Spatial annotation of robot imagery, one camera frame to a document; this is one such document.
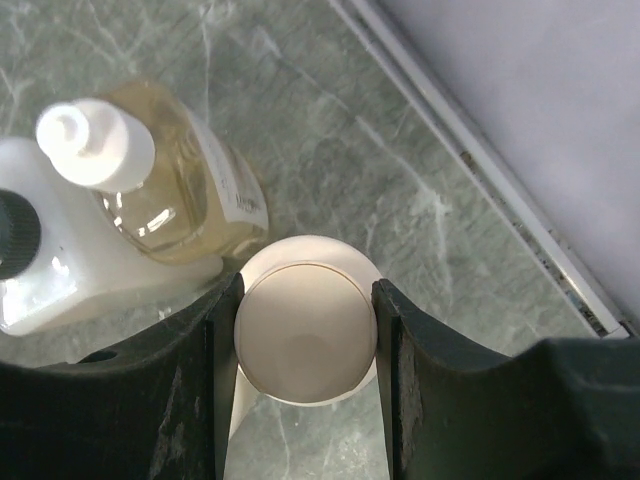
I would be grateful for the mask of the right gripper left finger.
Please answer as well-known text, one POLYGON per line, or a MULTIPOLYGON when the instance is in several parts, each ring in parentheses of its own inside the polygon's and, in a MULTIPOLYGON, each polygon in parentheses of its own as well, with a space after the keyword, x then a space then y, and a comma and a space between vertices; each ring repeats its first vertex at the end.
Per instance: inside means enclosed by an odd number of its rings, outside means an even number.
POLYGON ((1 367, 5 479, 220 479, 244 295, 228 276, 190 306, 76 364, 1 367))

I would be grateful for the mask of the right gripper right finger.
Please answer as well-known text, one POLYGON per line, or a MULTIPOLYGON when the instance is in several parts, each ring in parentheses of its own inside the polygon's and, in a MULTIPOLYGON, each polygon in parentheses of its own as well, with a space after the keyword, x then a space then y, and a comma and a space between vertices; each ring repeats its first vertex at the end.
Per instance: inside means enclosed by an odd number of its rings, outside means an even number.
POLYGON ((394 479, 635 479, 637 339, 545 339, 508 357, 375 282, 394 479))

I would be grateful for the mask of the cream bottle peach cap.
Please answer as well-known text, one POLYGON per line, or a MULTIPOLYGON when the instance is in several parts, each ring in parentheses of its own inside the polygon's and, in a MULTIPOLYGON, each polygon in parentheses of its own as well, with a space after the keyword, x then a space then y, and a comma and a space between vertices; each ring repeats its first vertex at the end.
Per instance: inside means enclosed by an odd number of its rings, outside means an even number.
POLYGON ((372 285, 382 275, 363 253, 334 238, 298 235, 259 251, 241 276, 232 432, 260 394, 314 408, 346 400, 375 378, 372 285))

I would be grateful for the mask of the white square bottle black cap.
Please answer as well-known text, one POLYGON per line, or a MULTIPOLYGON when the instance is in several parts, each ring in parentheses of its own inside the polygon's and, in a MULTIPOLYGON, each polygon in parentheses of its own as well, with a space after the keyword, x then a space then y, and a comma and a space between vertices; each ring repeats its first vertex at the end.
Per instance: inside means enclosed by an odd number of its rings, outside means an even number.
POLYGON ((1 141, 1 329, 24 336, 200 290, 208 256, 165 265, 137 250, 94 195, 65 181, 37 144, 1 141))

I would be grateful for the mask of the clear yellow liquid bottle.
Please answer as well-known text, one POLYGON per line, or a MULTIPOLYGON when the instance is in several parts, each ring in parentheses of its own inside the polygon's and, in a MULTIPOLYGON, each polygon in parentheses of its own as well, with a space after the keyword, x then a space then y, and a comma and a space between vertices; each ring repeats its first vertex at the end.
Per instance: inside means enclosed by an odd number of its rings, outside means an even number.
POLYGON ((244 260, 266 243, 268 209, 248 163, 157 83, 52 104, 35 134, 57 173, 156 261, 244 260))

